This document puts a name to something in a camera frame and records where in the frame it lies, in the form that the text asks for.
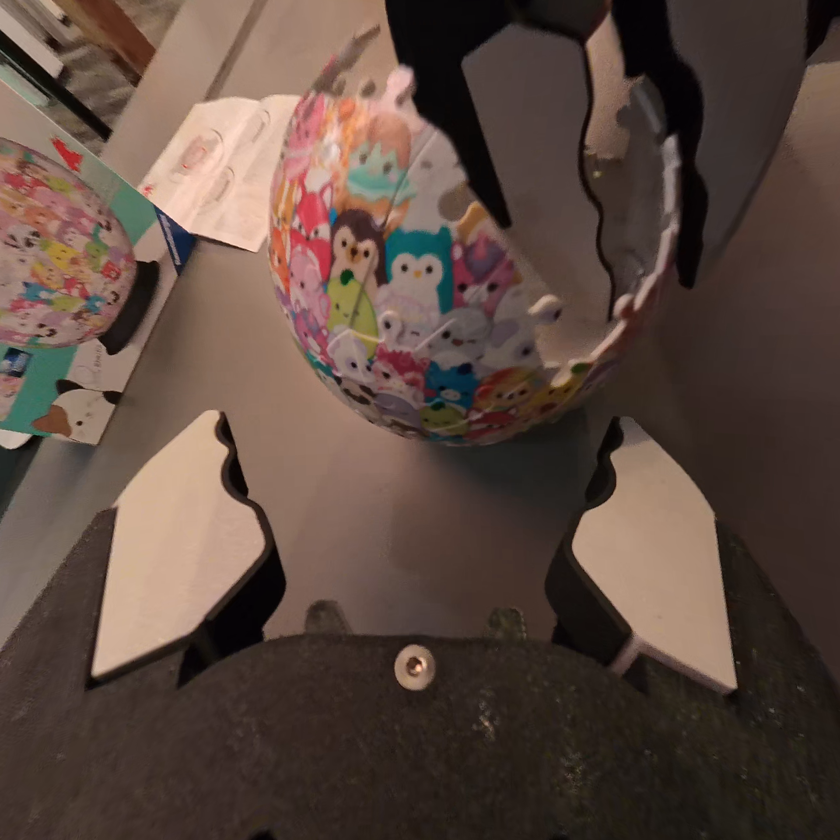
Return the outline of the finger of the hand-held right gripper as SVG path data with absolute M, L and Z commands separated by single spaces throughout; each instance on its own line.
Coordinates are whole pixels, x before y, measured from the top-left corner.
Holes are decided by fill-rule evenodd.
M 781 141 L 805 73 L 804 1 L 612 3 L 626 73 L 663 102 L 682 155 L 680 284 L 725 251 Z
M 518 254 L 572 316 L 606 322 L 613 277 L 602 255 L 602 208 L 584 168 L 592 90 L 583 47 L 508 25 L 462 68 Z

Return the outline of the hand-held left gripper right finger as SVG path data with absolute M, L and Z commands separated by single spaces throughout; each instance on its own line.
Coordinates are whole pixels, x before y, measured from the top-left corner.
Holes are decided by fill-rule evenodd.
M 738 686 L 715 515 L 628 416 L 606 429 L 545 593 L 552 640 L 616 675 L 652 660 L 724 697 Z

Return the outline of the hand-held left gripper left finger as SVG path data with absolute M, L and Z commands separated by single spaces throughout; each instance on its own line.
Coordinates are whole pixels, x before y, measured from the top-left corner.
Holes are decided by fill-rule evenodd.
M 185 427 L 111 511 L 91 683 L 169 654 L 183 656 L 178 681 L 186 683 L 266 639 L 286 576 L 224 413 L 205 411 Z

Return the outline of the colourful cartoon puzzle ball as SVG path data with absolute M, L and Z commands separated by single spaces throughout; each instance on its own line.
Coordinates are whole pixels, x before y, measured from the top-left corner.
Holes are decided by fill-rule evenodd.
M 403 438 L 489 446 L 553 423 L 613 373 L 651 318 L 679 231 L 679 148 L 655 91 L 633 84 L 616 160 L 653 169 L 646 254 L 615 248 L 604 318 L 526 259 L 470 190 L 454 145 L 397 66 L 379 96 L 310 92 L 270 192 L 276 295 L 320 382 Z

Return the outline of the puzzle ball cardboard box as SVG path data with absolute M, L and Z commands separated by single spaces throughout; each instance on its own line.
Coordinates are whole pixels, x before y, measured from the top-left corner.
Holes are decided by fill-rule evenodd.
M 95 446 L 196 239 L 1 94 L 1 427 Z

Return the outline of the white instruction leaflet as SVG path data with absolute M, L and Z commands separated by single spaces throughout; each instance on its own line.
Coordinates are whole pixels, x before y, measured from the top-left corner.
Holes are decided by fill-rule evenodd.
M 188 233 L 251 253 L 269 229 L 270 185 L 299 96 L 194 105 L 138 190 Z

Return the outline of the brown wooden furniture piece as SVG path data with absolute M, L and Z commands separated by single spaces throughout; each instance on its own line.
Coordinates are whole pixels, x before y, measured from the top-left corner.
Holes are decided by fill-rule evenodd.
M 99 47 L 132 83 L 139 81 L 155 47 L 113 1 L 56 1 L 84 37 Z

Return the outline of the patterned rug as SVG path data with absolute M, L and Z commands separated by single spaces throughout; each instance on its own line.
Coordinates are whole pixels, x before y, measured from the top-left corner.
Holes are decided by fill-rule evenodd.
M 47 46 L 60 58 L 64 69 L 59 79 L 65 89 L 86 106 L 109 128 L 119 120 L 142 75 L 114 60 L 97 45 L 81 35 L 73 35 L 69 44 L 48 37 Z M 67 106 L 51 101 L 42 112 L 93 153 L 101 151 L 105 140 Z

